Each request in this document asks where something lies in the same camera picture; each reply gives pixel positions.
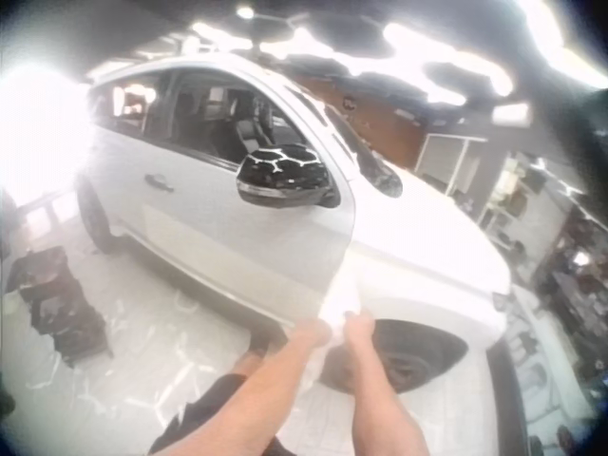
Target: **rear wheel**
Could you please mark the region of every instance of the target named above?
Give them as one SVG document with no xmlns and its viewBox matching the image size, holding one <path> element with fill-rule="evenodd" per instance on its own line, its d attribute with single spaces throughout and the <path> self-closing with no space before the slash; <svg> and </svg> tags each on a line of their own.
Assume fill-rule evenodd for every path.
<svg viewBox="0 0 608 456">
<path fill-rule="evenodd" d="M 110 233 L 107 216 L 95 190 L 86 180 L 80 179 L 76 194 L 86 232 L 100 251 L 111 254 L 116 248 L 117 239 Z"/>
<path fill-rule="evenodd" d="M 466 344 L 451 334 L 394 320 L 376 322 L 373 345 L 398 393 L 423 386 L 466 353 Z M 328 354 L 321 381 L 335 390 L 352 392 L 352 361 L 344 346 Z"/>
</svg>

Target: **shorts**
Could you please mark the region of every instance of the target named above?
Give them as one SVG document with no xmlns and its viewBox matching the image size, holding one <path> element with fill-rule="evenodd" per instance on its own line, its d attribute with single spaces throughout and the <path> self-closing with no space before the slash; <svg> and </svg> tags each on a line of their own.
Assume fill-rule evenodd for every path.
<svg viewBox="0 0 608 456">
<path fill-rule="evenodd" d="M 185 436 L 204 425 L 228 402 L 235 392 L 245 383 L 247 377 L 229 373 L 220 377 L 211 388 L 205 392 L 194 404 L 188 404 L 180 422 L 178 416 L 174 417 L 161 437 L 154 441 L 148 454 L 154 454 L 173 445 Z M 264 456 L 294 456 L 274 438 Z"/>
</svg>

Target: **garage floor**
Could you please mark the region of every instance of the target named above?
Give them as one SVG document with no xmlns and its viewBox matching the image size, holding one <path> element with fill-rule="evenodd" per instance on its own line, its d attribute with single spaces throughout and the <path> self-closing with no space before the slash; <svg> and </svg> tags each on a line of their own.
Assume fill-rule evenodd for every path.
<svg viewBox="0 0 608 456">
<path fill-rule="evenodd" d="M 115 357 L 68 368 L 50 336 L 30 326 L 26 305 L 5 296 L 2 372 L 17 409 L 3 428 L 24 454 L 145 454 L 172 416 L 232 367 L 249 333 L 209 308 L 210 294 L 187 297 L 132 249 L 98 253 L 77 216 L 72 194 L 30 213 L 20 250 L 66 248 L 86 298 L 104 316 Z M 469 353 L 401 399 L 432 455 L 497 454 L 485 353 Z M 350 396 L 314 384 L 297 398 L 279 438 L 299 455 L 351 455 L 352 412 Z"/>
</svg>

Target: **white car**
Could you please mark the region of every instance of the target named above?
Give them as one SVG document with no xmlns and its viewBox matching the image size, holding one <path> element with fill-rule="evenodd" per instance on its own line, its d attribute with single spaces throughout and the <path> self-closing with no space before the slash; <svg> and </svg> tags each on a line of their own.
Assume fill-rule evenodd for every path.
<svg viewBox="0 0 608 456">
<path fill-rule="evenodd" d="M 88 101 L 77 191 L 100 250 L 129 235 L 287 326 L 358 299 L 398 391 L 501 338 L 510 273 L 482 231 L 284 76 L 235 55 L 177 57 L 112 73 Z M 345 280 L 349 298 L 335 292 Z M 327 359 L 324 380 L 348 390 L 344 350 Z"/>
</svg>

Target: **car roof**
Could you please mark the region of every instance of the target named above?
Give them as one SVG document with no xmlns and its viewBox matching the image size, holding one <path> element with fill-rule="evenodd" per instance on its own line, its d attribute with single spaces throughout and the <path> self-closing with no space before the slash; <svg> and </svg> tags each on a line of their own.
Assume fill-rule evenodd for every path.
<svg viewBox="0 0 608 456">
<path fill-rule="evenodd" d="M 92 86 L 101 86 L 122 78 L 153 71 L 188 67 L 214 67 L 228 72 L 244 72 L 252 76 L 262 78 L 271 77 L 276 79 L 274 82 L 279 84 L 295 86 L 294 83 L 284 76 L 279 75 L 278 73 L 275 73 L 269 69 L 263 68 L 262 66 L 243 57 L 227 52 L 208 52 L 196 55 L 182 55 L 179 57 L 168 57 L 143 64 L 126 66 L 100 77 Z"/>
</svg>

